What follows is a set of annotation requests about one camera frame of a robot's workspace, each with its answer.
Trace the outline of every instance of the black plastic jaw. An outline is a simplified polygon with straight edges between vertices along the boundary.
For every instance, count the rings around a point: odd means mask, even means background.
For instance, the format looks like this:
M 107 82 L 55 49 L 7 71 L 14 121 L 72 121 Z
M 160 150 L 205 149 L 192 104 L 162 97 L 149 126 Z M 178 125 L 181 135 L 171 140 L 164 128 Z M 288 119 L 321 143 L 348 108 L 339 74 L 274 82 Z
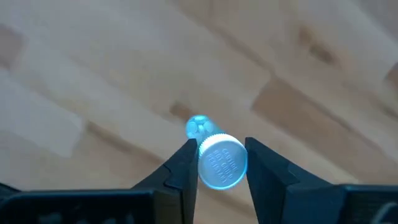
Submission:
M 398 223 L 397 186 L 332 185 L 254 138 L 245 146 L 260 224 Z
M 0 185 L 0 223 L 193 223 L 197 144 L 188 140 L 131 190 L 20 192 Z

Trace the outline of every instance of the bottle cap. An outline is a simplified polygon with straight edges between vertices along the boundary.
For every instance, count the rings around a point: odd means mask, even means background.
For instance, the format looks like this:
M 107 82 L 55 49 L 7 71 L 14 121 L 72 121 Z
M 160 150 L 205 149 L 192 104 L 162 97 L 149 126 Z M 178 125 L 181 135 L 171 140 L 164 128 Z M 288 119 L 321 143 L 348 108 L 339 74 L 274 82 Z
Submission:
M 209 188 L 226 190 L 244 177 L 248 168 L 248 152 L 229 134 L 215 134 L 199 147 L 198 173 Z

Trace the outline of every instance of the light wood plank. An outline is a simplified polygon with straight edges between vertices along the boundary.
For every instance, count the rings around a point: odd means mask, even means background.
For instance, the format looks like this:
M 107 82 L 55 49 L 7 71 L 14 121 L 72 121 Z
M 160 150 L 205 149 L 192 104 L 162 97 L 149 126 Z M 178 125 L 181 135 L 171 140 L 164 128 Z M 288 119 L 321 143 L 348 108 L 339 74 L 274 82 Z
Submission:
M 282 80 L 267 84 L 253 110 L 366 183 L 398 183 L 398 164 Z

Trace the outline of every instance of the wooden surface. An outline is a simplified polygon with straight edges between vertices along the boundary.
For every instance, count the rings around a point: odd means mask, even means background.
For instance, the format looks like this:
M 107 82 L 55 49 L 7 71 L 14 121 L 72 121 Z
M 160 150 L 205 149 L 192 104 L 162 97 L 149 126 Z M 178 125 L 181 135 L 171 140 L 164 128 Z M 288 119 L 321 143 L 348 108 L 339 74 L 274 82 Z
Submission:
M 128 188 L 207 114 L 333 183 L 398 184 L 393 1 L 0 3 L 0 182 Z M 195 223 L 256 223 L 246 179 Z

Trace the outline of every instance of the small plastic bottle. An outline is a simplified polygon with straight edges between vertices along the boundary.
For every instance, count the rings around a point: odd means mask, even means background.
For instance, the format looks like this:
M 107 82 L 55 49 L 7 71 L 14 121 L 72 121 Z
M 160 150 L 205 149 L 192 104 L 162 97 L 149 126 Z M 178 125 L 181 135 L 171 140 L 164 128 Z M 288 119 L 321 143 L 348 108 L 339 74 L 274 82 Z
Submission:
M 198 174 L 211 189 L 226 190 L 239 183 L 248 168 L 248 152 L 209 117 L 195 115 L 187 121 L 187 137 L 198 143 Z

